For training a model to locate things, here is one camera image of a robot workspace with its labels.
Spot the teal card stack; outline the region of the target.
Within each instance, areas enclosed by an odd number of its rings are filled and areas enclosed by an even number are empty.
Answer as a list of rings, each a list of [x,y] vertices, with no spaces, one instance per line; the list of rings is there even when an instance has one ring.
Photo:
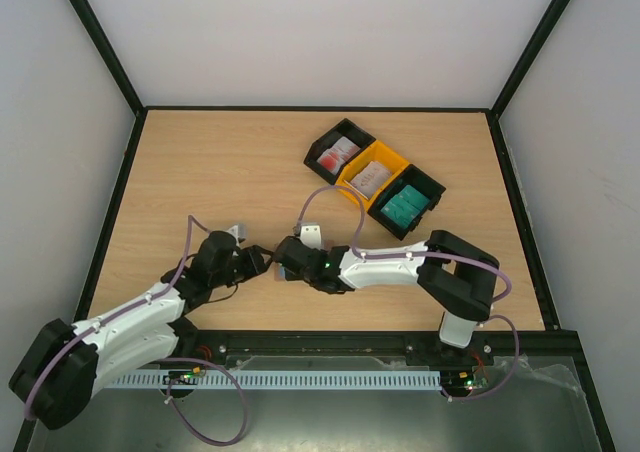
[[[381,212],[398,227],[408,228],[429,204],[429,197],[412,185],[405,185],[387,200]]]

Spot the left controller board with leds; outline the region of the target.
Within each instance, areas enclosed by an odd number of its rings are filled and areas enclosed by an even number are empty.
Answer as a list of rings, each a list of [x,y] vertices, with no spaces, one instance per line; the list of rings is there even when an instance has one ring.
[[[167,373],[163,383],[166,385],[172,384],[185,385],[190,387],[196,387],[200,385],[207,375],[207,369],[196,366],[188,370],[171,370]]]

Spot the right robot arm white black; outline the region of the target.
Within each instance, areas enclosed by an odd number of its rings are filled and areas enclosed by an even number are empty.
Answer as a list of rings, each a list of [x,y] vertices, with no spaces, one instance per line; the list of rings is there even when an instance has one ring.
[[[289,279],[328,294],[382,285],[421,287],[444,309],[436,351],[450,364],[470,353],[476,327],[489,319],[496,282],[501,279],[511,289],[495,257],[444,230],[426,241],[386,249],[324,250],[288,236],[274,261]]]

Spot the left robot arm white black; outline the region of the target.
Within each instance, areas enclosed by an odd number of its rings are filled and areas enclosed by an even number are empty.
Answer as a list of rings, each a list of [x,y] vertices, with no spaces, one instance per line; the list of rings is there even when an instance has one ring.
[[[220,287],[233,288],[265,273],[271,251],[242,246],[238,229],[214,231],[199,250],[134,299],[91,319],[45,324],[9,380],[24,416],[55,430],[74,420],[115,379],[171,356],[186,315],[210,302]]]

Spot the red white card stack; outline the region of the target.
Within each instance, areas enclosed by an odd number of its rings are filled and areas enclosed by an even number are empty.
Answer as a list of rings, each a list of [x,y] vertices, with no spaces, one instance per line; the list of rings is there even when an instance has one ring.
[[[317,163],[329,173],[336,175],[359,150],[360,147],[357,144],[347,137],[341,137],[319,156]]]

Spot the black bin with teal cards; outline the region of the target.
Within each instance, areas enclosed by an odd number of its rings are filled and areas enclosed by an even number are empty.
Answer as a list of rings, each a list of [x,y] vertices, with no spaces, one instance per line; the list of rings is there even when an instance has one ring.
[[[382,189],[367,213],[402,240],[435,208],[445,191],[444,185],[410,164]]]

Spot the white pink card stack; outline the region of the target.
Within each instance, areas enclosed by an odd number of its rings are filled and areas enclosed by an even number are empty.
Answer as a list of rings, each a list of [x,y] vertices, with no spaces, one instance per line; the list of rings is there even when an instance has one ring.
[[[378,161],[372,161],[358,172],[349,184],[361,195],[371,199],[391,176],[392,173],[386,166]]]

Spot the controller board with leds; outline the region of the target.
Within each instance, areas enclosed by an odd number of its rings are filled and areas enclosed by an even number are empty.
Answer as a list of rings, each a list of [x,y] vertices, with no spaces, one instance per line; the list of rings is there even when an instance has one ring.
[[[465,395],[486,388],[488,379],[488,374],[482,371],[443,372],[440,384],[451,395]]]
[[[196,387],[200,385],[207,375],[207,369],[196,366],[188,370],[171,370],[167,373],[163,383],[166,385],[172,384],[185,385],[190,387]]]

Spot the yellow plastic bin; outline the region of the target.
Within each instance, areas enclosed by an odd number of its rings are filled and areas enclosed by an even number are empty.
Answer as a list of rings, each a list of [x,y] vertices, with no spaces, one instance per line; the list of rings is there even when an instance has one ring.
[[[336,180],[336,184],[346,187],[341,190],[350,200],[357,203],[358,196],[366,210],[393,179],[409,166],[409,161],[376,140],[345,165]]]

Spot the black bin with red cards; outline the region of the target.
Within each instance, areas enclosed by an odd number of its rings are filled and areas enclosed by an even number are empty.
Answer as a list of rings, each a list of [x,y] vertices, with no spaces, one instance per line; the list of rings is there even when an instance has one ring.
[[[343,169],[374,142],[373,135],[344,118],[311,144],[303,163],[334,185]]]

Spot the right controller board with leds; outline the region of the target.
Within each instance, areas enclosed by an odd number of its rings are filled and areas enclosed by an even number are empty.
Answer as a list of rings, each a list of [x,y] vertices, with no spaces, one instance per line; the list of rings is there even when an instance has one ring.
[[[465,395],[486,388],[488,379],[488,374],[482,371],[443,372],[440,384],[451,395]]]

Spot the black aluminium frame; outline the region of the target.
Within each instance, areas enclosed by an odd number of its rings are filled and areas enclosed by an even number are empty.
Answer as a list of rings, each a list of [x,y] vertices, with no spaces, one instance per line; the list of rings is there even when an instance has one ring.
[[[133,165],[138,144],[142,135],[142,128],[147,118],[148,112],[153,108],[145,106],[139,99],[133,84],[129,80],[120,60],[113,49],[108,36],[104,32],[99,19],[97,18],[91,4],[88,0],[68,0],[78,19],[81,21],[84,29],[91,38],[94,46],[100,54],[102,61],[107,66],[112,77],[115,79],[120,92],[124,96],[127,104],[134,113],[135,122],[131,130],[130,138],[124,152],[124,158],[120,167],[118,177],[115,183],[113,193],[110,198],[106,216],[100,231],[99,239],[92,257],[89,272],[82,289],[82,293],[76,306],[74,317],[83,319],[89,311],[89,305],[93,299],[94,291],[97,285],[99,272],[101,271],[106,256],[106,249],[111,239],[112,231],[115,225],[115,219],[119,212],[119,208],[124,196],[124,191],[129,179],[130,171]],[[538,248],[533,238],[530,220],[525,212],[522,193],[516,184],[516,176],[511,158],[508,155],[504,134],[499,124],[499,118],[506,110],[507,105],[513,98],[520,84],[523,82],[531,65],[542,50],[549,35],[555,28],[560,17],[568,7],[571,0],[551,0],[546,8],[540,22],[536,26],[535,31],[527,42],[524,51],[519,57],[514,69],[509,75],[506,84],[502,88],[494,105],[490,108],[473,108],[473,107],[380,107],[380,106],[312,106],[312,105],[247,105],[239,106],[239,111],[287,111],[287,112],[419,112],[419,113],[482,113],[487,117],[489,130],[493,140],[495,152],[497,154],[498,163],[505,183],[506,191],[509,196],[512,214],[514,216],[516,227],[520,235],[520,240],[524,246],[524,255],[527,260],[529,272],[532,274],[536,297],[546,300],[549,308],[548,314],[550,322],[546,325],[547,329],[543,332],[528,332],[525,338],[529,341],[540,340],[548,343],[542,349],[545,355],[559,350],[558,344],[550,341],[556,340],[573,340],[577,342],[579,336],[575,331],[562,330],[559,326],[559,319],[551,297],[551,291],[547,282],[547,278],[542,270],[542,263],[539,256]]]

